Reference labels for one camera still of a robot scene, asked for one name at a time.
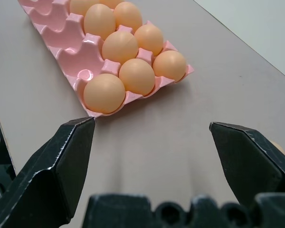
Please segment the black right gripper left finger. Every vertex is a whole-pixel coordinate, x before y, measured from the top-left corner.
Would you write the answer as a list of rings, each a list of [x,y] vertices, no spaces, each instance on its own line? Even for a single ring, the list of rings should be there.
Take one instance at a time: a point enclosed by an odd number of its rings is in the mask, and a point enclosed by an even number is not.
[[[59,228],[74,217],[86,180],[95,119],[62,124],[0,198],[0,228]]]

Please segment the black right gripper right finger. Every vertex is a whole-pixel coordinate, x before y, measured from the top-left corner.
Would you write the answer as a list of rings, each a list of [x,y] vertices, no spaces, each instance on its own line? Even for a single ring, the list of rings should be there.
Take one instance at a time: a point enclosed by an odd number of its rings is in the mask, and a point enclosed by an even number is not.
[[[240,125],[209,125],[226,180],[246,207],[264,192],[285,192],[285,155],[259,131]]]

